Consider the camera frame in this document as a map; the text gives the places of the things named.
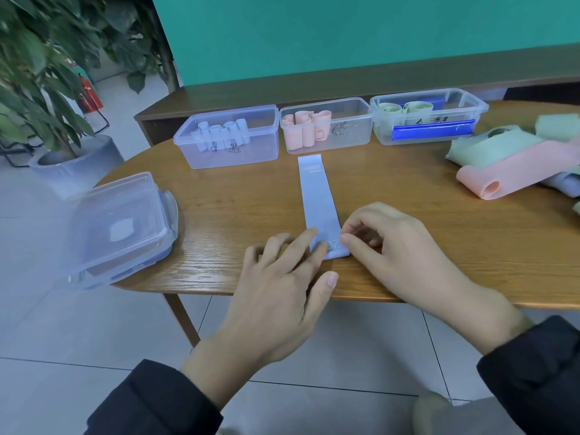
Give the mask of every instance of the plant pot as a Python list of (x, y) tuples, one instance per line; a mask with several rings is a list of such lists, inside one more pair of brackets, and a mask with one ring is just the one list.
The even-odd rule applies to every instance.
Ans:
[(60, 151), (44, 151), (29, 163), (30, 169), (63, 199), (91, 189), (123, 163), (112, 138), (103, 134), (83, 138), (80, 149), (72, 147), (79, 155), (77, 159), (65, 161)]

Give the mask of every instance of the black jacket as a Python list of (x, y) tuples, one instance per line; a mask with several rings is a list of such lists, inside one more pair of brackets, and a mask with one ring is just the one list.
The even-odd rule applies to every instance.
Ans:
[[(477, 364), (527, 435), (580, 434), (580, 332), (550, 317)], [(216, 407), (176, 369), (142, 361), (89, 417), (85, 435), (214, 435)]]

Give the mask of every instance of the teal wall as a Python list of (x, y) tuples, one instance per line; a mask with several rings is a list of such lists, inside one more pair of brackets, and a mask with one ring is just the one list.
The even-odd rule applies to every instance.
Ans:
[(580, 42), (580, 0), (154, 1), (185, 85)]

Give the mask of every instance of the open plastic box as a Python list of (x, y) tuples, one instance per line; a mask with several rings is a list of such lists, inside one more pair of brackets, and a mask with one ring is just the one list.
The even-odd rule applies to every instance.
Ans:
[(194, 114), (173, 142), (192, 169), (245, 165), (278, 158), (275, 105)]
[(124, 279), (169, 255), (178, 207), (149, 172), (69, 198), (57, 288), (95, 288)]
[[(324, 123), (286, 124), (284, 116), (297, 112), (320, 114), (330, 111), (330, 120)], [(314, 104), (295, 105), (280, 110), (280, 126), (284, 131), (286, 150), (290, 154), (305, 154), (365, 145), (371, 140), (373, 110), (363, 99), (349, 97)], [(301, 144), (314, 135), (312, 146)]]
[[(405, 105), (410, 102), (427, 102), (432, 109), (408, 113)], [(398, 105), (402, 111), (387, 113), (381, 104)], [(475, 124), (489, 109), (478, 97), (455, 88), (374, 96), (371, 107), (375, 112), (373, 131), (383, 145), (438, 142), (474, 134)]]

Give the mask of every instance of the light gray floor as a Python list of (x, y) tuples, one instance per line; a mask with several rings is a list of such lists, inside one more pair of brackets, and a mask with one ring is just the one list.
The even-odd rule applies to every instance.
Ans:
[[(148, 80), (138, 97), (123, 89), (121, 76), (101, 83), (109, 85), (103, 102), (114, 115), (110, 134), (128, 158), (146, 148), (132, 114), (162, 96), (164, 86)], [(59, 214), (44, 183), (0, 159), (3, 435), (82, 433), (91, 411), (140, 360), (179, 366), (191, 351), (161, 295), (50, 289)], [(230, 301), (182, 300), (201, 336), (217, 329)], [(530, 313), (536, 320), (549, 314)], [(580, 325), (579, 314), (566, 314)], [(414, 307), (332, 301), (302, 348), (256, 374), (228, 404), (222, 427), (247, 435), (410, 434), (411, 405), (422, 391), (454, 404), (489, 396), (477, 360), (460, 336)]]

